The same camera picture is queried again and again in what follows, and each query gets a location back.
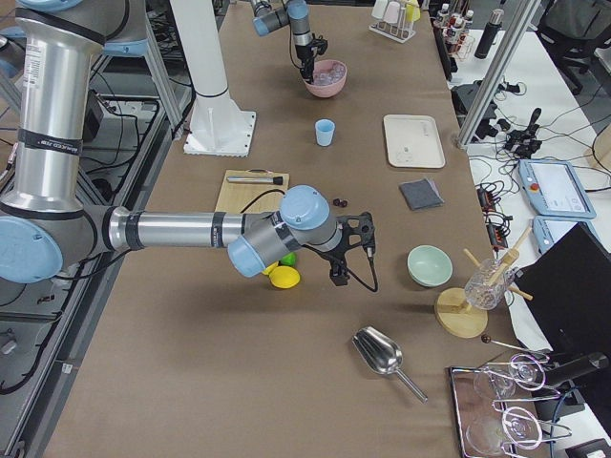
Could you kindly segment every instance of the blue cup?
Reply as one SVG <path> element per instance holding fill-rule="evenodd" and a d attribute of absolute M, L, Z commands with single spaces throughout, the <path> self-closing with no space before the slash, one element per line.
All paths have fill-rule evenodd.
<path fill-rule="evenodd" d="M 330 145 L 335 132 L 335 123 L 330 119 L 319 119 L 314 127 L 316 128 L 316 143 L 321 146 Z"/>

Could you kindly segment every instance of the bowl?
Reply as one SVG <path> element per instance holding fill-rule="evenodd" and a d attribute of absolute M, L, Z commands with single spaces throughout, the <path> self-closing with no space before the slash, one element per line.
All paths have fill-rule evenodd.
<path fill-rule="evenodd" d="M 439 248 L 420 245 L 408 254 L 408 271 L 416 283 L 432 288 L 450 279 L 452 261 Z"/>
<path fill-rule="evenodd" d="M 333 70 L 333 65 L 339 64 L 344 67 L 344 76 L 342 78 L 331 84 L 327 84 L 325 86 L 315 86 L 313 84 L 306 83 L 304 81 L 305 87 L 311 94 L 316 95 L 321 98 L 329 98 L 338 94 L 344 88 L 346 84 L 346 77 L 348 76 L 348 67 L 344 62 L 340 62 L 339 60 L 319 60 L 314 63 L 314 74 L 328 72 Z"/>

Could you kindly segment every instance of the metal scoop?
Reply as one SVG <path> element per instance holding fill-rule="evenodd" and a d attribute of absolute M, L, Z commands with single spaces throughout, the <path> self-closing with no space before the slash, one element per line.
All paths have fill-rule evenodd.
<path fill-rule="evenodd" d="M 367 326 L 352 337 L 352 342 L 373 372 L 380 375 L 397 374 L 401 382 L 407 385 L 420 401 L 426 403 L 429 400 L 427 395 L 401 370 L 403 353 L 393 340 L 373 327 Z"/>

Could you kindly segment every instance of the green bowl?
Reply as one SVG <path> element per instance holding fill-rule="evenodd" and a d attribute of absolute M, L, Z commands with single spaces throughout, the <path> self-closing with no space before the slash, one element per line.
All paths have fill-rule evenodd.
<path fill-rule="evenodd" d="M 432 288 L 450 279 L 452 261 L 439 248 L 420 245 L 408 254 L 408 271 L 416 283 Z"/>

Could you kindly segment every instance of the wooden table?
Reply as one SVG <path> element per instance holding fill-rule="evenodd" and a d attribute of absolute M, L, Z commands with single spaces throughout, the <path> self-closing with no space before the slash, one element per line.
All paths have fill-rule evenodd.
<path fill-rule="evenodd" d="M 462 286 L 473 273 L 461 253 L 491 256 L 467 156 L 432 33 L 398 44 L 368 31 L 369 9 L 311 7 L 311 28 L 328 39 L 326 57 L 348 65 L 348 82 L 316 99 L 290 65 L 288 30 L 258 38 L 247 3 L 231 5 L 221 30 L 232 97 L 256 110 L 248 158 L 170 152 L 151 211 L 211 211 L 226 169 L 290 173 L 343 213 L 373 214 L 380 291 L 355 280 L 335 287 L 328 266 L 298 253 L 302 282 L 275 290 L 245 279 L 223 250 L 150 248 L 130 254 L 101 318 L 73 392 L 47 448 L 49 457 L 449 457 L 457 456 L 446 367 L 480 365 L 501 349 L 461 340 L 436 322 L 443 287 L 417 285 L 406 269 L 415 246 L 433 244 L 453 261 Z M 382 119 L 431 115 L 443 169 L 388 164 Z M 318 147 L 314 122 L 337 128 Z M 429 177 L 446 203 L 413 212 L 398 184 Z M 350 267 L 369 281 L 361 250 Z M 398 379 L 371 372 L 350 339 L 372 325 L 403 348 L 404 369 L 429 395 L 426 405 Z M 506 310 L 488 332 L 511 340 Z"/>

